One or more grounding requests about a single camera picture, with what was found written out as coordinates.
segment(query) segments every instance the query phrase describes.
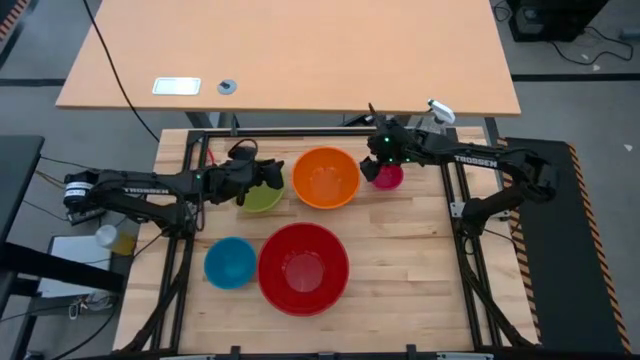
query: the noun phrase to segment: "orange striped edge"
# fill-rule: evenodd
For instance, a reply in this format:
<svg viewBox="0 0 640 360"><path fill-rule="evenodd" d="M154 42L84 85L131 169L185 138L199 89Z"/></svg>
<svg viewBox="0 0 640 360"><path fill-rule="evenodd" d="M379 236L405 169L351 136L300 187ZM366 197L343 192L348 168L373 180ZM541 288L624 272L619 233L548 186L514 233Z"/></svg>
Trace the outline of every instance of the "orange striped edge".
<svg viewBox="0 0 640 360"><path fill-rule="evenodd" d="M584 205L584 212L587 215L587 221L589 222L589 228L591 230L591 237L593 238L593 244L596 248L596 254L600 261L600 269L602 270L602 278L607 286L607 292L609 293L609 300L611 302L611 309L613 311L613 317L616 319L618 326L618 333L620 333L620 341L622 347L624 347L627 353L631 353L631 343L629 342L629 335L627 335L627 328L624 326L622 320L622 312L616 298L616 291L613 286L613 279L611 279L611 273L609 272L609 266L607 266L607 259L604 256L604 249L602 248L602 242L600 241L600 232L596 225L596 219L591 209L591 201L589 201L589 194L587 194L587 187L584 183L584 177L582 176L582 169L580 167L580 161L578 160L578 153L575 147L569 144L569 152L571 153L571 160L573 161L573 168L576 170L576 178L578 179L578 186L580 187L580 193L582 194L582 204Z"/></svg>
<svg viewBox="0 0 640 360"><path fill-rule="evenodd" d="M507 141L503 138L498 138L497 143L501 146L508 145ZM502 173L502 185L504 187L510 187L512 182L513 178L511 177L511 175ZM524 285L524 291L527 294L527 300L529 301L531 319L533 320L533 326L536 329L538 342L541 342L540 325L538 324L538 313L536 310L536 302L533 294L533 286L531 283L531 272L529 271L527 246L524 241L524 234L522 233L522 224L520 224L520 211L518 209L511 210L511 214L509 216L509 229L512 233L511 239L513 240L514 248L516 251L516 258L518 259L518 266L520 267L522 284Z"/></svg>
<svg viewBox="0 0 640 360"><path fill-rule="evenodd" d="M13 6L13 9L9 11L4 21L0 23L0 41L4 40L9 35L11 28L13 28L18 22L18 18L20 18L20 15L27 8L28 4L28 0L19 0Z"/></svg>

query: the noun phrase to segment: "orange bowl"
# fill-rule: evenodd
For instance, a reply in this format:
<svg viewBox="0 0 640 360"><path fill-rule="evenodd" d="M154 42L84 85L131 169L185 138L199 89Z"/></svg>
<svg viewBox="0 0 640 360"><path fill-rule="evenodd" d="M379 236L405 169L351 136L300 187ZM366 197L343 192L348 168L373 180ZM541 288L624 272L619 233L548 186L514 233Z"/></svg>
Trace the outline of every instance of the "orange bowl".
<svg viewBox="0 0 640 360"><path fill-rule="evenodd" d="M334 147L313 148L293 166L293 189L300 200L318 209L335 209L353 199L360 186L355 160Z"/></svg>

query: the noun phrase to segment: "green bowl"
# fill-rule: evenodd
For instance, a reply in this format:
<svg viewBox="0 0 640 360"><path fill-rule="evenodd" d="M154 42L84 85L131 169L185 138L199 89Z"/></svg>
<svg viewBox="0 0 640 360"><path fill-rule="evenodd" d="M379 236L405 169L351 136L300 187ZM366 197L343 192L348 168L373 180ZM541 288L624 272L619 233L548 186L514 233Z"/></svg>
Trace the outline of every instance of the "green bowl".
<svg viewBox="0 0 640 360"><path fill-rule="evenodd" d="M242 210L248 213L264 212L274 207L284 194L284 186L280 190L272 189L263 183L252 187L244 198Z"/></svg>

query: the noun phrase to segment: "wooden table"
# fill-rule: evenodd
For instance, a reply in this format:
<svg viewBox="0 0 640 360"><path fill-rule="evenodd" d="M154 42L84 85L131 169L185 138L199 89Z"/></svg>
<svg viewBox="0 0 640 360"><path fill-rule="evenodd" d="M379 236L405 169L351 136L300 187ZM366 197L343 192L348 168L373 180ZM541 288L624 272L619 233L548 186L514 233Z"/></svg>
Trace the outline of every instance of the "wooden table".
<svg viewBox="0 0 640 360"><path fill-rule="evenodd" d="M139 109L520 114L488 0L104 0L96 21ZM157 96L158 77L202 87ZM93 28L57 106L128 108Z"/></svg>
<svg viewBox="0 0 640 360"><path fill-rule="evenodd" d="M481 128L460 128L458 133L463 142L485 143ZM187 130L163 132L156 172L180 171L186 136ZM261 157L285 160L287 180L295 160L311 147L337 146L358 160L368 154L364 137L256 139ZM237 140L211 141L217 162L225 160L226 150ZM280 203L264 214L245 214L232 203L207 206L206 228L196 236L179 353L228 353L231 345L240 345L243 353L400 352L405 351L406 344L416 344L418 351L470 350L440 169L417 165L404 169L404 183L394 191L377 191L361 177L354 200L335 210L305 205L290 186ZM497 191L493 171L467 166L466 172L472 196ZM269 305L255 279L233 291L214 288L207 282L204 257L217 240L245 237L258 251L278 228L299 221L332 230L350 259L346 291L325 313L311 318L285 315ZM487 227L509 235L506 223L490 220ZM158 232L155 225L143 225L138 246ZM496 303L525 337L536 341L513 245L488 233L481 242ZM128 343L154 308L166 247L166 242L158 241L133 263L114 348ZM173 312L168 313L164 346L168 344ZM488 339L482 315L481 327L483 338Z"/></svg>

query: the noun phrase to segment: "magenta cup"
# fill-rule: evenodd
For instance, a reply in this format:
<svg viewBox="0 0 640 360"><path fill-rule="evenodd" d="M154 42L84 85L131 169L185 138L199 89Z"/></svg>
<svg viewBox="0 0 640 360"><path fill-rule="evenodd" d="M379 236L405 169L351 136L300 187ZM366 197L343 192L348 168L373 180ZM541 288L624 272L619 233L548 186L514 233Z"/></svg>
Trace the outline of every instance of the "magenta cup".
<svg viewBox="0 0 640 360"><path fill-rule="evenodd" d="M404 171L397 165L387 165L380 169L380 173L373 180L373 186L380 190L393 190L402 184Z"/></svg>

